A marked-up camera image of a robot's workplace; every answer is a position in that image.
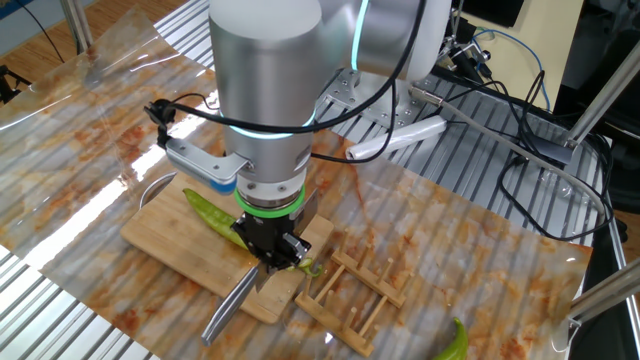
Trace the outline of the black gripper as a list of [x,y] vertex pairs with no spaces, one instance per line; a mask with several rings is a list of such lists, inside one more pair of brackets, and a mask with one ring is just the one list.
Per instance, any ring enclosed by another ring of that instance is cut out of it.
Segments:
[[232,229],[259,259],[260,275],[273,275],[278,270],[298,266],[312,247],[293,234],[294,221],[288,215],[262,218],[244,212],[232,224]]

